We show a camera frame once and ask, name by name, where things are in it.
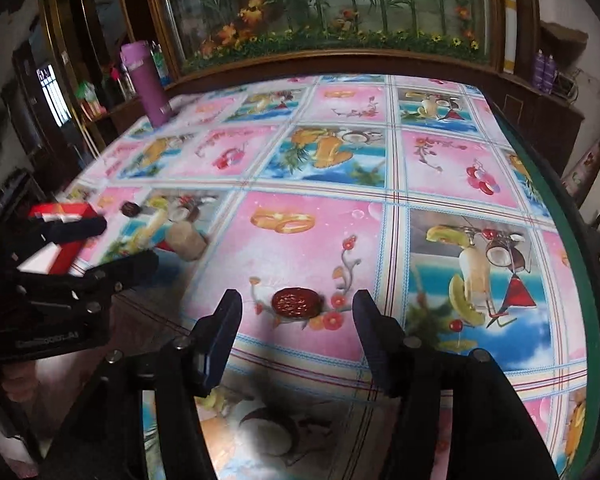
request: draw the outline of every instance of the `dark round object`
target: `dark round object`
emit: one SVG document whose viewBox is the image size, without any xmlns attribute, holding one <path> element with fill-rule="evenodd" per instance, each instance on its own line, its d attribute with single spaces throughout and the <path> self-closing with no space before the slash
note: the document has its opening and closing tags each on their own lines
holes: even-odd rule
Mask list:
<svg viewBox="0 0 600 480">
<path fill-rule="evenodd" d="M 120 206 L 120 212 L 129 218 L 138 216 L 140 211 L 142 211 L 142 208 L 133 202 L 125 202 L 122 206 Z"/>
<path fill-rule="evenodd" d="M 280 317 L 310 319 L 322 310 L 322 298 L 308 288 L 293 286 L 277 291 L 271 299 L 273 310 Z"/>
</svg>

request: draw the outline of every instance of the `red triangle print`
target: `red triangle print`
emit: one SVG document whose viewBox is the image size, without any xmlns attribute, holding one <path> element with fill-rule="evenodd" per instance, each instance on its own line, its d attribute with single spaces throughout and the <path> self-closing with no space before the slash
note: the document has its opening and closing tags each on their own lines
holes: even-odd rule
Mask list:
<svg viewBox="0 0 600 480">
<path fill-rule="evenodd" d="M 509 280 L 507 293 L 504 296 L 504 305 L 507 306 L 536 306 L 536 302 L 526 290 L 526 286 L 522 280 L 514 272 Z"/>
</svg>

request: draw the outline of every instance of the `glass panel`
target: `glass panel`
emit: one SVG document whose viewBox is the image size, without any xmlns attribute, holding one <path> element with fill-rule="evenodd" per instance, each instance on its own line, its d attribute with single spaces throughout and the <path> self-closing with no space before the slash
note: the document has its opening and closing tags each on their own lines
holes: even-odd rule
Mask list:
<svg viewBox="0 0 600 480">
<path fill-rule="evenodd" d="M 316 48 L 486 62 L 486 0 L 163 0 L 184 72 Z"/>
</svg>

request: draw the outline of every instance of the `purple bottle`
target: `purple bottle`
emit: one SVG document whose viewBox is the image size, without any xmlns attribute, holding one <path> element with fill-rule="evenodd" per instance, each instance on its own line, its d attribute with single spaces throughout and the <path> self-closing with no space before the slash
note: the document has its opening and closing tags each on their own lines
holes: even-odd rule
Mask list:
<svg viewBox="0 0 600 480">
<path fill-rule="evenodd" d="M 544 64 L 544 75 L 542 76 L 542 91 L 550 94 L 554 89 L 555 80 L 555 60 L 554 56 L 549 56 Z"/>
<path fill-rule="evenodd" d="M 538 90 L 542 90 L 542 79 L 544 78 L 544 64 L 546 63 L 546 58 L 542 53 L 542 50 L 538 50 L 536 57 L 534 59 L 534 76 L 533 76 L 533 86 Z"/>
<path fill-rule="evenodd" d="M 120 57 L 131 76 L 151 126 L 159 128 L 171 119 L 173 110 L 160 84 L 149 44 L 146 41 L 124 44 Z"/>
</svg>

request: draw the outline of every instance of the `green table edge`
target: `green table edge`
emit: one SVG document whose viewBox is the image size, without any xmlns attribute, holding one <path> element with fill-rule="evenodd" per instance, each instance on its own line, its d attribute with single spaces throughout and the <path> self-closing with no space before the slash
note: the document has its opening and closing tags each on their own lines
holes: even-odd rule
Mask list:
<svg viewBox="0 0 600 480">
<path fill-rule="evenodd" d="M 586 241 L 586 225 L 575 202 L 547 161 L 487 99 L 507 140 L 520 157 L 558 229 L 578 289 L 587 347 L 587 408 L 580 444 L 564 473 L 571 480 L 600 447 L 600 263 Z"/>
</svg>

